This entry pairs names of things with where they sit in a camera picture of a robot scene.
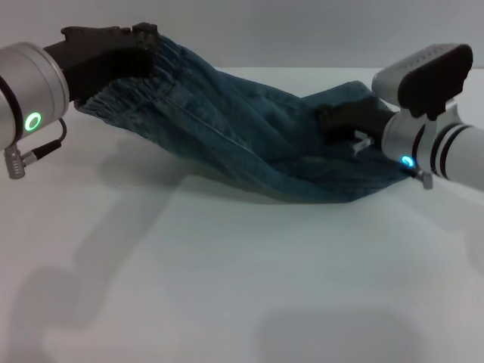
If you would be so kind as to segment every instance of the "denim fabric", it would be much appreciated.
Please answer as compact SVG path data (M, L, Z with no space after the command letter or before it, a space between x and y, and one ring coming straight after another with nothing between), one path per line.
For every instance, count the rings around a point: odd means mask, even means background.
M340 203L406 176L381 152L324 144L315 109L372 96L350 82L306 98L212 68L159 36L151 79L120 79L77 110L230 178L290 197Z

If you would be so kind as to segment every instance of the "green led ring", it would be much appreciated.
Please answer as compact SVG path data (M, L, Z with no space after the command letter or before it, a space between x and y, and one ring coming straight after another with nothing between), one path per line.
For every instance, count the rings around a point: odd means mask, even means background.
M37 129L42 121L42 115L38 112L31 113L25 120L25 130L33 131Z

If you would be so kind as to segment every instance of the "black stripe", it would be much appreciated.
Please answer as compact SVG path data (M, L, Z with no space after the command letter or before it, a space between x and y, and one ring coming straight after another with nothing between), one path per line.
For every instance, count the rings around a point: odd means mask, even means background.
M470 127L472 126L466 125L460 128L459 130L457 130L456 132L454 132L454 134L450 138L448 138L447 142L444 145L444 148L442 149L442 153L440 154L440 172L442 173L442 177L446 178L447 180L448 180L448 177L447 177L447 172L445 171L445 162L447 161L448 150L451 148L452 142L454 142L457 135L459 135L465 129L468 129Z
M440 144L444 139L447 132L450 131L455 126L460 125L460 123L451 123L442 129L442 131L437 135L436 140L433 142L432 151L430 152L430 168L435 175L437 174L437 151L439 151Z
M420 145L420 140L422 139L422 136L424 136L424 131L425 131L425 125L423 125L419 132L417 133L417 137L414 140L414 146L411 148L411 157L417 162L417 151L418 151L418 145Z
M3 95L7 99L8 104L12 110L15 120L15 139L12 144L15 144L22 138L23 134L23 116L22 116L22 109L20 108L20 104L18 103L17 96L12 91L12 88L6 83L6 81L0 76L0 91L2 91Z

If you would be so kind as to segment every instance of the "white wall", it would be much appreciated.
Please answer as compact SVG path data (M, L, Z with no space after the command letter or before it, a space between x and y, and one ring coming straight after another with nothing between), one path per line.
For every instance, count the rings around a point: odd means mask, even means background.
M434 42L484 66L482 0L4 0L0 45L49 45L63 26L157 23L225 67L380 67Z

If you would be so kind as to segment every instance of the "blue denim jeans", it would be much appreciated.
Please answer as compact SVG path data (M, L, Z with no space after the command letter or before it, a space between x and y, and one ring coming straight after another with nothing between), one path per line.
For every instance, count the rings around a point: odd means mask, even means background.
M325 144L316 108L372 96L360 82L298 98L219 72L159 36L154 77L120 79L77 110L238 181L321 203L356 200L406 175L382 153Z

